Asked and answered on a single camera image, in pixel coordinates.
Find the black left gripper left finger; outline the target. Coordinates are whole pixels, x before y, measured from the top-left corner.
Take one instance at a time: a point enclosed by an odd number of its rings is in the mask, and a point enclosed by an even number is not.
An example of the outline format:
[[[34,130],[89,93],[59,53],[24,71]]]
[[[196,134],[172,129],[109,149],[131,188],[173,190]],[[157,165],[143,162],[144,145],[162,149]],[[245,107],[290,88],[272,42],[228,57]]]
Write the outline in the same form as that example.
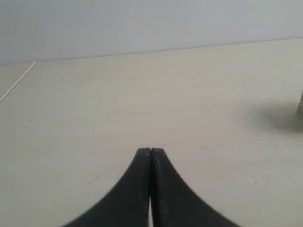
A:
[[[147,227],[151,150],[137,150],[115,186],[67,227]]]

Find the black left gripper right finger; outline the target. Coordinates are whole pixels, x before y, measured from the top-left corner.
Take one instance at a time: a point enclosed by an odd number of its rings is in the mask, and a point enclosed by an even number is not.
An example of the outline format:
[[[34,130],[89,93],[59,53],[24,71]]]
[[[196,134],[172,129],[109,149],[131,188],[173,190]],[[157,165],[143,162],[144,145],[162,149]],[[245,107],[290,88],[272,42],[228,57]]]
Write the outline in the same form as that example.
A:
[[[155,227],[236,227],[184,182],[162,148],[151,150],[150,196]]]

